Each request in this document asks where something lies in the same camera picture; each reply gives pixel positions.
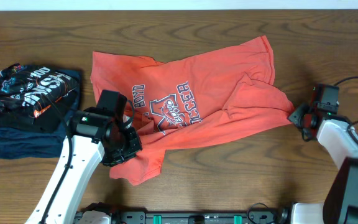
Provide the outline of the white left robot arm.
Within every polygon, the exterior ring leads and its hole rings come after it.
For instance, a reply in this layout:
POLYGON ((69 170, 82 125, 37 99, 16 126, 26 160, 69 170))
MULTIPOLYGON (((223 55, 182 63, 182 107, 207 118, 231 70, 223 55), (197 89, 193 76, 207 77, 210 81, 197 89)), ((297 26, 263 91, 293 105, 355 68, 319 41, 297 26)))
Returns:
POLYGON ((114 167, 142 150, 139 135, 124 117, 133 102, 117 91, 103 90, 95 107, 76 111, 65 125, 67 137, 57 166, 28 223, 119 223, 119 216, 98 205, 78 207, 88 182, 102 164, 114 167))

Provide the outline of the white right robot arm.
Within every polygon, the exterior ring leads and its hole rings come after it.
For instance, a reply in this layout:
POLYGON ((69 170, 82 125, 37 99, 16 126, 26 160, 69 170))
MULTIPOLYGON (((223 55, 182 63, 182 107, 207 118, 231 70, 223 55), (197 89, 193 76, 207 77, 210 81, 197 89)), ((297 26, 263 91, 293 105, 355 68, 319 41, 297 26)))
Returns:
POLYGON ((358 223, 358 135, 350 120, 337 113, 339 87, 318 84, 310 103, 303 103, 289 120, 308 142, 316 140, 339 172, 323 203, 295 203, 290 223, 358 223))

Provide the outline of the black printed folded t-shirt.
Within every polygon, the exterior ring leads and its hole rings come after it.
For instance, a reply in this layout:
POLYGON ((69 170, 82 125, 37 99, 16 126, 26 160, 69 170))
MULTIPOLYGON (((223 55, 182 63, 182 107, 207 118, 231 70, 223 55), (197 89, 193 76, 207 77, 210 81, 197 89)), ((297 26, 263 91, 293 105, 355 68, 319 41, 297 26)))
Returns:
POLYGON ((80 96, 81 74, 44 65, 16 63, 0 71, 0 128, 55 132, 80 96))

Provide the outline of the navy folded t-shirt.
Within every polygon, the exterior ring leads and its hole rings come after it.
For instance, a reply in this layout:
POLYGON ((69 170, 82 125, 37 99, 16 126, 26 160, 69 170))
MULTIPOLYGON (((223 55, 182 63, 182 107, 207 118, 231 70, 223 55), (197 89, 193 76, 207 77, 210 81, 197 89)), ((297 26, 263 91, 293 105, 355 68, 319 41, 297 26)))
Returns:
POLYGON ((80 96, 66 115, 56 109, 61 123, 53 133, 35 133, 14 128, 0 128, 0 159, 22 159, 26 157, 58 157, 66 137, 63 125, 78 109, 80 96))

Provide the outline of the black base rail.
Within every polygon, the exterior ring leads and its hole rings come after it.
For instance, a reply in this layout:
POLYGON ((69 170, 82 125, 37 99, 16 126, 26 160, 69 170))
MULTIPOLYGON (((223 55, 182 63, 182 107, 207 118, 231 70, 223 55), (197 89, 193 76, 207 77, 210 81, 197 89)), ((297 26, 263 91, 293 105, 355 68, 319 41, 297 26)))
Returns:
POLYGON ((103 203, 92 203, 77 212, 73 223, 91 224, 279 224, 290 223, 289 208, 268 208, 253 205, 246 211, 234 212, 149 212, 145 209, 110 207, 103 203))

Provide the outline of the red soccer t-shirt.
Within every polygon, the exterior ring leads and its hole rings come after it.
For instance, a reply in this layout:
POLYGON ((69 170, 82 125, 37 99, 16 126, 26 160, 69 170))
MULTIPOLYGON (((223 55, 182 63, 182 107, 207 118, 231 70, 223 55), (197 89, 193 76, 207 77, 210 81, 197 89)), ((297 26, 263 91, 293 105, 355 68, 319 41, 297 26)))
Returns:
POLYGON ((273 50, 264 36, 167 63, 94 52, 90 80, 95 98, 112 90, 131 101, 125 115, 142 150, 109 176, 132 185, 158 176, 167 150, 224 144, 285 126, 294 110, 273 84, 273 50))

